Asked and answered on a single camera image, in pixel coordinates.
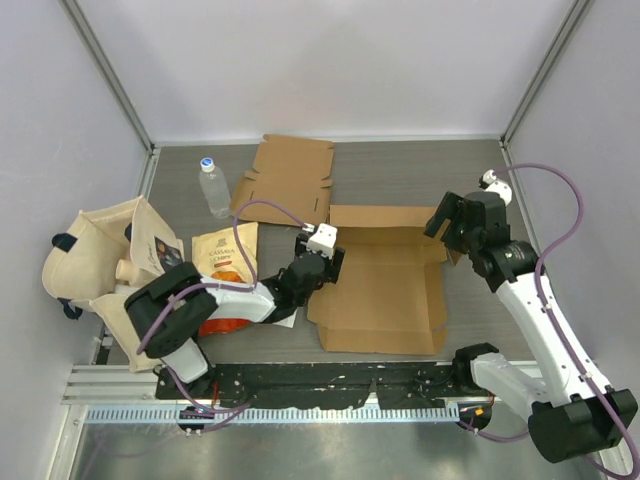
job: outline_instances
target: printed picture on bag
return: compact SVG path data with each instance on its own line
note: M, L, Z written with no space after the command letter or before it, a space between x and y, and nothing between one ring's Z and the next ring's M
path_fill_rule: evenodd
M158 237L155 237L155 239L156 254L158 255L158 260L160 260L160 265L165 272L183 262L180 250L167 245Z

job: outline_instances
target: water bottle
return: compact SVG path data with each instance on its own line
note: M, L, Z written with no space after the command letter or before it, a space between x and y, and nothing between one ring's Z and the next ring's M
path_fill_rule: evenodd
M229 203L231 203L231 197L229 196L229 187L227 181L224 178L224 173L220 170L220 167L216 167L211 158L203 158L200 161L200 187L204 198L207 199L209 210L211 214L216 218L227 218L231 215L229 209Z

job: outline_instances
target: flattened cardboard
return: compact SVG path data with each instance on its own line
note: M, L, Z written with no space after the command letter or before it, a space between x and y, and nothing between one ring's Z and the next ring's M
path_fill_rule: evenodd
M265 135L253 161L233 191L235 213L249 200L278 203L307 223L324 222L331 197L333 143L325 140ZM288 215L262 204L245 208L242 220L296 225Z
M434 355L447 338L440 263L447 251L423 235L430 207L331 205L346 255L336 285L309 301L325 350Z

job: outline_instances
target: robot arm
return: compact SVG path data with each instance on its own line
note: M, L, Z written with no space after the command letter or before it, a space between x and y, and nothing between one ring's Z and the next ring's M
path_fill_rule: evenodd
M527 242L514 241L506 220L511 188L492 171L480 179L483 189L464 198L447 192L425 235L436 237L450 250L468 254L474 271L485 279L518 323L535 356L544 382L511 365L490 344L456 352L453 366L462 383L485 388L500 397L529 426L531 438L550 462L610 448L621 434L580 375L548 316L553 309L569 343L588 365L588 376L629 425L638 406L629 390L615 391L598 370L571 330L542 273L543 305L535 285L538 256Z
M336 283L344 250L335 248L336 228L307 224L296 239L294 260L255 288L202 276L192 263L182 263L131 295L125 309L142 340L167 308L172 296L193 289L168 313L144 351L172 368L187 389L207 385L212 367L197 344L200 325L210 318L243 318L278 323L295 315L324 283ZM198 288L198 284L211 284Z

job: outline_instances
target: chip bag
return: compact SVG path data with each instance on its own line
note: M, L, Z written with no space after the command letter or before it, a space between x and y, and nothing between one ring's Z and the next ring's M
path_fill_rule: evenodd
M258 222L239 225L238 236L254 271L257 272ZM193 263L203 275L229 282L253 282L251 270L236 245L233 228L193 237L191 242ZM210 319L200 326L199 334L206 336L214 333L229 333L244 328L249 323L251 323L249 320L242 318Z

